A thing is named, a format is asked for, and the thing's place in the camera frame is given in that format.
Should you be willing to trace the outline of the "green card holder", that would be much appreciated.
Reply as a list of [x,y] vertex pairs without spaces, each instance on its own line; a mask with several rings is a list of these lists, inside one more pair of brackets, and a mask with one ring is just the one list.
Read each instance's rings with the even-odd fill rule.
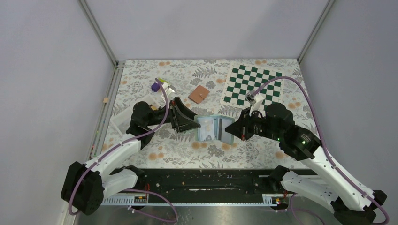
[[[232,124],[233,122],[235,122],[235,119],[232,118],[232,117],[227,117],[227,116],[217,115],[217,114],[211,115],[211,116],[198,116],[198,115],[197,115],[197,116],[195,116],[195,121],[198,122],[198,119],[199,119],[199,118],[212,118],[212,119],[214,120],[215,140],[218,140],[218,141],[219,141],[219,139],[218,139],[218,120],[219,120],[220,118],[225,118],[225,119],[227,119],[227,120],[231,120],[231,124]],[[198,129],[195,129],[194,131],[195,131],[195,139],[196,139],[196,141],[199,141],[199,139],[198,139],[198,131],[199,131],[199,128],[198,128]],[[233,142],[234,142],[234,136],[230,134],[230,142],[225,143],[225,144],[232,145]]]

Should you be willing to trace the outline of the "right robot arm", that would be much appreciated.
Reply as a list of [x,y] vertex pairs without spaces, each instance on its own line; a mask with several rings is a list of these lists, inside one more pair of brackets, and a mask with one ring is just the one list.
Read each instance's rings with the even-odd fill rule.
[[283,166],[275,168],[270,177],[285,190],[323,206],[343,225],[373,224],[374,210],[386,200],[383,191],[365,187],[349,173],[341,175],[344,168],[326,155],[320,139],[296,125],[292,112],[280,103],[267,106],[264,116],[250,108],[242,110],[238,120],[225,131],[243,141],[253,135],[278,141],[285,154],[309,167],[326,185],[303,178]]

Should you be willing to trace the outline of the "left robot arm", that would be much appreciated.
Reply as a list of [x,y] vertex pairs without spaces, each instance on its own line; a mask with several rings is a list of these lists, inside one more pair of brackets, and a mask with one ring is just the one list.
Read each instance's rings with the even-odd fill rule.
[[179,97],[156,110],[145,101],[134,104],[130,126],[119,144],[85,163],[69,166],[61,190],[61,199],[69,203],[69,213],[74,215],[72,209],[76,208],[90,215],[105,198],[135,187],[142,172],[133,166],[122,167],[122,162],[146,147],[165,123],[177,133],[199,128],[195,116]]

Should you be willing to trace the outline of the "purple toy block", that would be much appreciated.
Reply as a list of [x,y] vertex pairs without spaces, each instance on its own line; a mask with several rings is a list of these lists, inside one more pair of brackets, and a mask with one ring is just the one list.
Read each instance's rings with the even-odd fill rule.
[[160,89],[160,85],[159,85],[157,82],[155,82],[155,83],[153,83],[153,84],[151,85],[151,90],[152,90],[153,92],[157,92],[159,89]]

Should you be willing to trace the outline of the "lime green toy block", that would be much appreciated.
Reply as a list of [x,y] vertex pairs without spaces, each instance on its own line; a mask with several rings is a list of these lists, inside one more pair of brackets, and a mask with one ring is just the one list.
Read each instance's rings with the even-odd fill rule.
[[163,82],[163,83],[168,83],[168,81],[162,79],[162,78],[158,78],[159,81]]

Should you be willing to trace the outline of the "floral table cloth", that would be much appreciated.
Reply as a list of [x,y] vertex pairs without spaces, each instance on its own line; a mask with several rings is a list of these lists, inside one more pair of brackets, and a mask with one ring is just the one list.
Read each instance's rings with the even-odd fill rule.
[[[228,70],[233,60],[127,60],[118,86],[112,115],[120,113],[131,102],[151,96],[160,106],[165,102],[161,93],[153,92],[151,85],[157,77],[167,80],[176,88],[175,96],[198,115],[221,114],[238,118],[240,109],[221,105],[220,99]],[[282,70],[290,79],[284,82],[283,104],[293,112],[297,125],[316,132],[314,120],[305,97],[296,85],[305,83],[296,59],[245,59],[244,64]],[[210,92],[196,104],[188,96],[197,86]],[[251,168],[273,169],[278,165],[290,169],[305,166],[284,154],[278,143],[258,136],[248,141],[235,138],[232,145],[220,141],[198,142],[195,132],[175,133],[170,124],[156,131],[151,142],[140,152],[123,162],[124,166],[139,168]]]

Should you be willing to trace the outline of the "clear plastic divided tray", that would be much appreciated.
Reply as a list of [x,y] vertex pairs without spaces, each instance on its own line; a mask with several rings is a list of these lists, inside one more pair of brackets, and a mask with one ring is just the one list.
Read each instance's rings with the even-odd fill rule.
[[151,96],[146,96],[137,100],[136,102],[131,102],[130,106],[117,113],[110,119],[111,125],[120,137],[122,137],[125,134],[126,130],[130,127],[131,115],[133,114],[133,106],[141,101],[146,102],[153,110],[160,107],[158,102]]

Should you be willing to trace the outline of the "green white chess mat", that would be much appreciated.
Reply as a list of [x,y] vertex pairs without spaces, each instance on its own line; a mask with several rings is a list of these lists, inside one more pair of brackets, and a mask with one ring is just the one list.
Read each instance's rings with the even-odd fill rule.
[[[257,90],[268,80],[283,75],[282,70],[234,62],[228,70],[220,103],[245,109],[250,106],[245,98],[249,92]],[[273,103],[282,103],[283,91],[284,80],[277,80],[268,84],[259,92],[259,95],[263,97],[259,110],[264,111],[268,105]]]

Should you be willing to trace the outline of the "perforated metal strip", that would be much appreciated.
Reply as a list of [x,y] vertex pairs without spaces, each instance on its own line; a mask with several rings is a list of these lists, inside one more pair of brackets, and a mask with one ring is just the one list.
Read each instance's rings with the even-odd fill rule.
[[[147,204],[134,204],[133,199],[136,195],[114,195],[109,197],[101,203],[102,206],[168,206],[166,201],[160,199],[159,197],[147,195]],[[215,197],[210,197],[206,199],[204,197],[188,197],[187,199],[176,198],[168,199],[174,206],[265,206],[265,207],[277,207],[283,204],[275,205],[272,204],[272,196],[282,196],[282,195],[252,195],[252,196],[232,196],[226,199],[217,200]]]

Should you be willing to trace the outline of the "right controller board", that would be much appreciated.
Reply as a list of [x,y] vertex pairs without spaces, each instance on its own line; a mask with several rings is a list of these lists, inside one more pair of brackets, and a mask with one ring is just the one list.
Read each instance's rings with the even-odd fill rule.
[[288,204],[289,200],[287,197],[283,196],[272,196],[271,197],[272,204],[279,205],[279,204]]

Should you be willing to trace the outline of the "left controller board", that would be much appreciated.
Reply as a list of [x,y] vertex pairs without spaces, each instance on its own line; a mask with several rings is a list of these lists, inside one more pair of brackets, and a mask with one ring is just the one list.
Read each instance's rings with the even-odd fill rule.
[[147,195],[136,195],[133,199],[134,204],[147,204],[148,196]]

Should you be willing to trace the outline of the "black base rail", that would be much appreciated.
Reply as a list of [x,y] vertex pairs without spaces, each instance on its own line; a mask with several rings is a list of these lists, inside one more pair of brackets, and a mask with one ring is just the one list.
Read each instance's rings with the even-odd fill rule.
[[138,175],[135,189],[160,199],[207,196],[206,199],[220,200],[260,194],[282,195],[289,199],[290,194],[270,176],[272,170],[269,169],[139,169],[132,165],[126,169]]

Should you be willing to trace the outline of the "right aluminium frame post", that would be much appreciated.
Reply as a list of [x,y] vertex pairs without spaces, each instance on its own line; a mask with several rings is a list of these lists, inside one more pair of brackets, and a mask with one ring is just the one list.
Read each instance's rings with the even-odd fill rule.
[[321,15],[319,16],[317,22],[315,23],[315,26],[313,27],[312,31],[310,32],[310,35],[308,39],[306,40],[302,50],[300,51],[300,54],[297,57],[297,62],[298,64],[301,64],[302,61],[304,60],[307,52],[309,51],[313,41],[317,37],[318,32],[321,30],[323,23],[325,22],[328,14],[330,13],[333,5],[335,4],[335,0],[328,0],[327,4],[325,5],[324,9],[321,12]]

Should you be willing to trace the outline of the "aluminium frame post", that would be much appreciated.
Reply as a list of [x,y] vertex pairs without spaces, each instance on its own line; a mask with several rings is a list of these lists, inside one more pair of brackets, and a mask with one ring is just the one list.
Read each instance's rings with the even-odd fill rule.
[[90,26],[92,27],[94,34],[96,35],[99,43],[101,44],[102,48],[104,49],[108,59],[112,63],[114,67],[117,67],[119,62],[118,59],[116,58],[115,54],[113,53],[104,33],[102,32],[93,12],[90,9],[90,6],[86,0],[77,0],[79,3],[80,7],[82,8],[83,13],[86,16],[86,19]]
[[300,51],[300,54],[297,57],[297,62],[298,64],[301,64],[302,61],[304,60],[307,52],[309,51],[313,41],[317,37],[318,32],[321,30],[323,23],[325,22],[328,14],[330,13],[333,5],[335,4],[335,0],[328,0],[327,4],[325,5],[324,9],[321,12],[321,15],[319,16],[317,22],[315,23],[315,26],[313,27],[312,31],[310,32],[310,35],[308,39],[306,40],[302,50]]

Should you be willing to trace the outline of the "left aluminium frame post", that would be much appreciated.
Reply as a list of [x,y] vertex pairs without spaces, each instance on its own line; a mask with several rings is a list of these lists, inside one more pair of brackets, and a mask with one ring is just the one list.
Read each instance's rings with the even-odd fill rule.
[[90,6],[86,0],[77,0],[79,3],[80,7],[82,8],[83,13],[86,16],[86,19],[90,26],[92,27],[94,34],[96,35],[99,43],[101,44],[102,48],[104,49],[108,59],[112,63],[114,67],[117,67],[119,62],[118,59],[116,58],[115,54],[113,53],[104,33],[102,32],[93,12],[90,9]]

